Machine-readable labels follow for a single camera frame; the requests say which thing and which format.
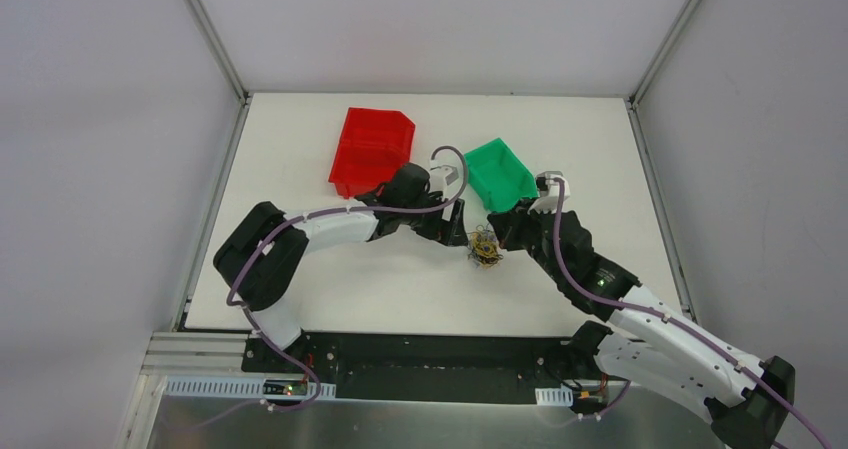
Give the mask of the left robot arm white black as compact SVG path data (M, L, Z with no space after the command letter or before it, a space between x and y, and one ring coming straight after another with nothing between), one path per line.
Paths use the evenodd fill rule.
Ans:
M249 313L255 331L270 340L266 358L281 373L297 371L303 329L284 295L302 259L319 250L372 242L410 228L443 246L464 246L462 168L406 163L387 182L344 207L289 218L269 201L256 204L217 250L213 266L230 291L226 302Z

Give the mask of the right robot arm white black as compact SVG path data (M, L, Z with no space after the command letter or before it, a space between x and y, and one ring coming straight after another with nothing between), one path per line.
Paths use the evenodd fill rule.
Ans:
M487 217L502 249L526 252L557 289L596 317L567 353L583 379L603 371L672 400L730 448L772 448L794 400L794 367L735 348L661 301L597 253L573 211L537 212L523 201Z

